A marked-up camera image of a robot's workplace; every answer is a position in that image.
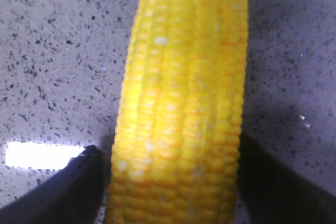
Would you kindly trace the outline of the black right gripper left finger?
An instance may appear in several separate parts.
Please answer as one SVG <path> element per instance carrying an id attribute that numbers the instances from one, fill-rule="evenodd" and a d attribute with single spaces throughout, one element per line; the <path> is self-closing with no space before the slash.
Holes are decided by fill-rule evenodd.
<path id="1" fill-rule="evenodd" d="M 104 184 L 103 153 L 87 146 L 64 169 L 1 208 L 1 223 L 94 223 Z"/>

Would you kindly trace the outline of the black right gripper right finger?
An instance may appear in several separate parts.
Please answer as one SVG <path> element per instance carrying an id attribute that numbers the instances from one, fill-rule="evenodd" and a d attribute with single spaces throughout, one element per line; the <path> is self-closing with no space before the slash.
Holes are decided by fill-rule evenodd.
<path id="1" fill-rule="evenodd" d="M 238 190 L 252 223 L 335 223 L 335 195 L 240 135 Z"/>

